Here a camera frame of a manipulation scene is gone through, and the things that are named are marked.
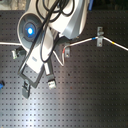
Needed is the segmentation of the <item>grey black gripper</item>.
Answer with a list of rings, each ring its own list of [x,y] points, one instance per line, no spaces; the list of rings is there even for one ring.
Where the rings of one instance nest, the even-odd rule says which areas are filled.
[[[50,67],[51,63],[48,63],[54,43],[50,29],[47,28],[45,31],[35,31],[35,29],[33,29],[32,32],[27,35],[19,32],[18,38],[21,46],[27,52],[25,59],[18,70],[18,75],[26,81],[22,86],[22,96],[30,96],[30,84],[37,84],[40,81],[44,70],[48,79],[49,89],[56,88],[53,69]],[[24,74],[26,66],[38,74],[35,81]]]

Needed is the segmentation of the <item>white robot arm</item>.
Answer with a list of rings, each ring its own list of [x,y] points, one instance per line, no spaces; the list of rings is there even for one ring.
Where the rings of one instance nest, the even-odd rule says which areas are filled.
[[[55,46],[78,37],[85,26],[89,0],[28,0],[17,26],[26,52],[18,74],[24,79],[22,95],[28,98],[46,73],[50,88],[56,87],[51,63]]]

